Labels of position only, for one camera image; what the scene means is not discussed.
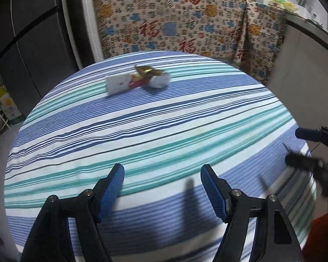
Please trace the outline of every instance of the gray floor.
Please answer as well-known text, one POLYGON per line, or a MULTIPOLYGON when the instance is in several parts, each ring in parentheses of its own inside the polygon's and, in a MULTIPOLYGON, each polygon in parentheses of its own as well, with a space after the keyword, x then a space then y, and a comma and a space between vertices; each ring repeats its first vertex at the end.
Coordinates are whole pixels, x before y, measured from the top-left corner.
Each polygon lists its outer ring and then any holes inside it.
MULTIPOLYGON (((2 253, 6 253, 9 258, 15 259, 18 255, 18 251, 15 247, 12 236, 10 235, 7 218, 4 212, 4 197, 3 197, 3 185, 6 161, 11 150, 11 146, 15 140, 15 137, 20 129, 21 124, 16 124, 0 136, 0 237, 5 243, 4 247, 0 248, 2 253)), ((328 148, 323 145, 317 147, 313 155, 320 156, 328 160, 328 148)), ((314 217, 317 218, 327 212, 326 200, 320 197, 320 190, 318 189, 318 199, 316 202, 316 208, 314 217)))

